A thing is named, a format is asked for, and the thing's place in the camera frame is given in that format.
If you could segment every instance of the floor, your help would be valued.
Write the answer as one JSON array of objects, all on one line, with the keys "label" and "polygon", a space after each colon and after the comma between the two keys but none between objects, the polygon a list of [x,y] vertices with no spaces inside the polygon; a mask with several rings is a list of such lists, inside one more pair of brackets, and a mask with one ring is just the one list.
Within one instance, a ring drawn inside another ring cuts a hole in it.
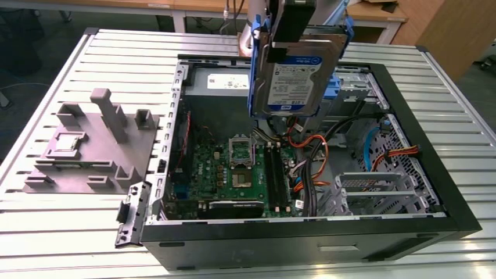
[{"label": "floor", "polygon": [[[33,46],[42,66],[34,74],[22,77],[16,77],[0,69],[0,88],[20,82],[50,84],[86,27],[173,31],[172,20],[166,17],[74,12],[72,18],[69,23],[64,23],[57,11],[41,11],[37,19],[45,35],[33,42]],[[186,21],[186,29],[190,33],[217,33],[220,25],[220,19],[189,18]],[[242,28],[241,21],[237,22],[237,28],[238,30]],[[228,26],[226,33],[236,34],[233,24]],[[496,110],[493,109],[496,76],[482,72],[477,65],[473,65],[457,86],[489,126],[496,130]],[[8,109],[0,109],[0,163],[44,97],[46,87],[21,85],[1,92],[12,101],[12,106]]]}]

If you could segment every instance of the aluminum table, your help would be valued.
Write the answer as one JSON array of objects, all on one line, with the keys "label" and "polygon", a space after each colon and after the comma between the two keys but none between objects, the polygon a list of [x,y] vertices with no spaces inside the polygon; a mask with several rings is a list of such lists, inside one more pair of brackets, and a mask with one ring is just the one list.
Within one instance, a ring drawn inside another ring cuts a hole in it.
[{"label": "aluminum table", "polygon": [[53,114],[61,103],[80,102],[82,109],[92,110],[92,89],[109,88],[112,102],[121,104],[125,113],[140,108],[166,117],[180,53],[237,55],[237,39],[233,36],[121,30],[98,30],[82,35],[0,166],[2,279],[20,276],[496,277],[496,137],[430,54],[412,46],[350,44],[342,60],[381,63],[388,68],[482,226],[480,232],[461,241],[441,242],[394,262],[169,274],[144,248],[113,248],[114,219],[122,195],[22,193],[24,179],[60,123]]}]

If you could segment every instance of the metal bracket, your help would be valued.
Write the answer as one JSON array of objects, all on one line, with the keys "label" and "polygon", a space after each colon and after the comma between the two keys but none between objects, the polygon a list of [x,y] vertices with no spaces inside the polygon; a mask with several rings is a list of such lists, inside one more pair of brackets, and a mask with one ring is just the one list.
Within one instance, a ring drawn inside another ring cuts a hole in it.
[{"label": "metal bracket", "polygon": [[150,184],[144,181],[129,187],[125,201],[118,207],[116,248],[142,246],[140,243],[144,227]]}]

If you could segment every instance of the power supply label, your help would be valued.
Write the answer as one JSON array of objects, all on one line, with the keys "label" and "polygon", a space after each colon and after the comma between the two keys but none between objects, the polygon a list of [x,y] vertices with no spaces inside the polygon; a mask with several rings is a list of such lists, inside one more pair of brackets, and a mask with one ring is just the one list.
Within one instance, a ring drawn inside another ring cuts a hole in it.
[{"label": "power supply label", "polygon": [[268,98],[272,110],[302,108],[313,89],[310,76],[321,63],[318,56],[288,56],[284,62],[274,64]]},{"label": "power supply label", "polygon": [[208,89],[249,89],[249,79],[246,74],[209,74],[206,79]]}]

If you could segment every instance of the motherboard chip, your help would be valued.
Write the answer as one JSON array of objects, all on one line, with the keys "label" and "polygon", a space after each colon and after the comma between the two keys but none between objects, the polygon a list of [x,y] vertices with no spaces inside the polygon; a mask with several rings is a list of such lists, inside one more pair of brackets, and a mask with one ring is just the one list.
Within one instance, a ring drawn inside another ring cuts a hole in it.
[{"label": "motherboard chip", "polygon": [[252,171],[250,169],[233,169],[232,171],[232,187],[250,188]]}]

